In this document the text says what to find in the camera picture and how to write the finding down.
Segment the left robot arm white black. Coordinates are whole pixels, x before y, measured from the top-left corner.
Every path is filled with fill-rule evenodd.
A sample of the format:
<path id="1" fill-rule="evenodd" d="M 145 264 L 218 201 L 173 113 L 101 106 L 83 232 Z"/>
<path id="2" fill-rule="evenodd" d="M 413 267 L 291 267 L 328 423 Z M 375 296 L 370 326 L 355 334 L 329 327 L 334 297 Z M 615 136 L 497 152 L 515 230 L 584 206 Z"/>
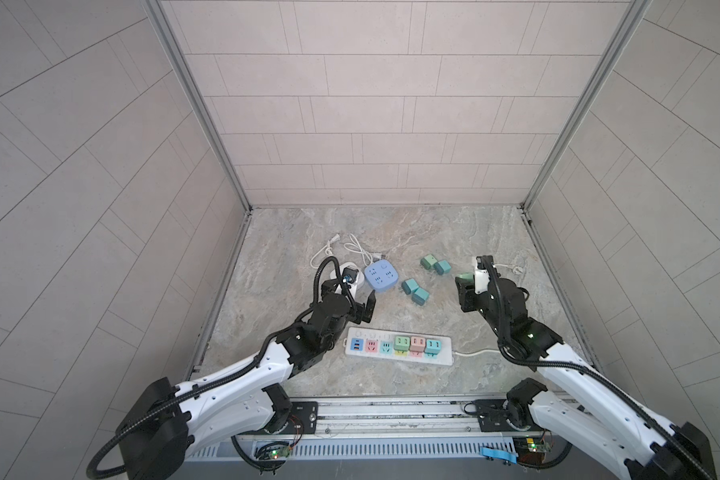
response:
<path id="1" fill-rule="evenodd" d="M 226 437 L 279 431 L 292 409 L 283 382 L 320 362 L 349 323 L 371 321 L 376 296 L 355 300 L 351 287 L 358 275 L 336 257 L 325 258 L 309 306 L 270 333 L 257 353 L 199 379 L 152 382 L 93 455 L 87 478 L 167 479 L 186 457 Z"/>

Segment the pink plug adapter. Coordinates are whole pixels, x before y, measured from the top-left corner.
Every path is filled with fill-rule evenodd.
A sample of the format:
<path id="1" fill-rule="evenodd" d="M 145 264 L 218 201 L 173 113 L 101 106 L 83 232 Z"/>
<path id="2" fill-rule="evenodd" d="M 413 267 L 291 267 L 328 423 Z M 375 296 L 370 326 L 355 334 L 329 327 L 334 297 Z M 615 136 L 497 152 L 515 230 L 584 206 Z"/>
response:
<path id="1" fill-rule="evenodd" d="M 426 349 L 426 338 L 421 336 L 411 336 L 409 350 L 415 353 L 423 353 Z"/>

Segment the teal plug adapter small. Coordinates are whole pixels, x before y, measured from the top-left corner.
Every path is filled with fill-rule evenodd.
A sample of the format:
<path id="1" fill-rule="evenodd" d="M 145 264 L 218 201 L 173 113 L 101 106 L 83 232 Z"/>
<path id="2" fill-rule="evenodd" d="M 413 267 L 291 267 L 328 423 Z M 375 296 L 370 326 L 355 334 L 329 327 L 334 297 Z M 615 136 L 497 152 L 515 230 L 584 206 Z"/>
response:
<path id="1" fill-rule="evenodd" d="M 442 351 L 442 342 L 437 339 L 427 338 L 425 341 L 424 352 L 430 357 L 436 357 Z"/>

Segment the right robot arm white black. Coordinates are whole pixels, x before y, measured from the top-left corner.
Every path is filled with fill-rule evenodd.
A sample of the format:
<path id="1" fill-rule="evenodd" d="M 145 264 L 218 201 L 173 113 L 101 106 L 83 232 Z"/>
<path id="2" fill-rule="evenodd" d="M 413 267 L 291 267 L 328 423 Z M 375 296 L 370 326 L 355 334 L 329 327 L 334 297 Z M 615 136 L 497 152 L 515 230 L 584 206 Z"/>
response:
<path id="1" fill-rule="evenodd" d="M 455 279 L 463 312 L 477 312 L 508 362 L 539 373 L 576 401 L 572 406 L 527 378 L 506 396 L 500 415 L 517 430 L 538 426 L 567 441 L 620 479 L 714 479 L 708 437 L 651 411 L 591 367 L 562 337 L 532 318 L 529 293 L 501 277 L 490 255 Z"/>

